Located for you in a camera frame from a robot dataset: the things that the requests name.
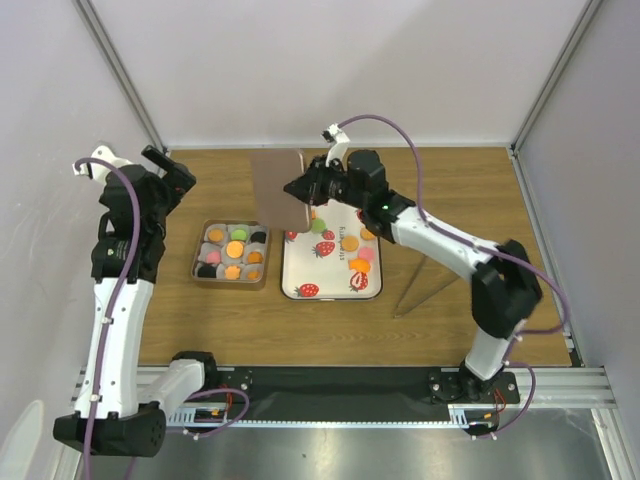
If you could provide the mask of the gold tin lid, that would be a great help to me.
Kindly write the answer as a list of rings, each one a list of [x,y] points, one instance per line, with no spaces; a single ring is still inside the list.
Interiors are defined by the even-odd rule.
[[[257,221],[294,233],[311,229],[311,208],[284,191],[304,173],[304,157],[296,149],[259,150],[249,157]]]

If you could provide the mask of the black sandwich cookie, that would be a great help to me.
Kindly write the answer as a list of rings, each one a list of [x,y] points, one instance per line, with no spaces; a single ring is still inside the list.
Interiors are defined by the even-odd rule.
[[[196,272],[198,278],[211,278],[217,277],[217,267],[210,264],[203,264]]]
[[[256,231],[250,237],[251,243],[261,243],[264,244],[266,242],[267,234],[265,231]]]

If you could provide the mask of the orange chocolate chip cookie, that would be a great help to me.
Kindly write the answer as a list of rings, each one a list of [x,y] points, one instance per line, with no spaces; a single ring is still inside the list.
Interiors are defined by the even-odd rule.
[[[261,264],[264,261],[264,256],[260,251],[252,251],[247,255],[248,264]]]

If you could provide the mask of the pink sandwich cookie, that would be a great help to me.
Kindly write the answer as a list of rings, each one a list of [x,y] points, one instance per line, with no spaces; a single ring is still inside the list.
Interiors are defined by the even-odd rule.
[[[219,264],[221,262],[221,254],[219,251],[211,251],[205,257],[207,264]]]

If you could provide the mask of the round biscuit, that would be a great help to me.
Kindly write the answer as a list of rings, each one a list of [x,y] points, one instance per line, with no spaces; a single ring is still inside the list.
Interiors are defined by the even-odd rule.
[[[225,247],[225,252],[230,258],[241,258],[244,253],[244,243],[240,241],[230,241]]]

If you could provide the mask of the orange flower cookie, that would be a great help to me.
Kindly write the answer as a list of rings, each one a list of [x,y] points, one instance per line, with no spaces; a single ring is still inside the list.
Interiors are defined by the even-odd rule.
[[[239,265],[230,265],[224,270],[224,276],[227,280],[238,280],[241,273],[242,268]]]

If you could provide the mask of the metal serving tongs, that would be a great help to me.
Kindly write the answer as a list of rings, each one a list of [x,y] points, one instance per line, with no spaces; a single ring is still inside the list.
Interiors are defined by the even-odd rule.
[[[458,279],[459,276],[450,269],[423,256],[402,290],[392,318],[399,319],[408,315]]]

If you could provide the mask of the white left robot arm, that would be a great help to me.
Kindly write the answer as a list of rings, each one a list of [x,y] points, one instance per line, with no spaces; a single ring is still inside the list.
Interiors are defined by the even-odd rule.
[[[106,212],[91,252],[94,324],[80,392],[71,414],[58,417],[53,437],[85,457],[153,457],[168,418],[191,395],[213,398],[220,377],[210,352],[181,351],[144,390],[137,369],[146,312],[165,252],[166,220],[196,184],[188,168],[146,146],[147,170],[106,146],[73,165],[99,183]]]

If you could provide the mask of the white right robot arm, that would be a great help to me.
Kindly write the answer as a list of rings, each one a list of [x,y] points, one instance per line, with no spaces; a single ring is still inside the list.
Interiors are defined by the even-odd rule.
[[[284,192],[307,205],[330,200],[354,207],[375,236],[415,250],[468,282],[477,331],[460,365],[462,394],[482,402],[497,386],[512,342],[542,300],[525,248],[478,239],[423,211],[393,190],[374,150],[357,150],[345,163],[315,157]]]

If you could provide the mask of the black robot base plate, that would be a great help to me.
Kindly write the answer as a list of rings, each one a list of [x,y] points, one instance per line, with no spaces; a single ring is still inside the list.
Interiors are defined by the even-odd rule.
[[[220,367],[220,387],[246,392],[250,406],[261,403],[289,405],[311,403],[381,407],[419,403],[478,405],[491,408],[519,400],[509,387],[513,377],[497,379],[470,392],[456,368],[441,367]]]

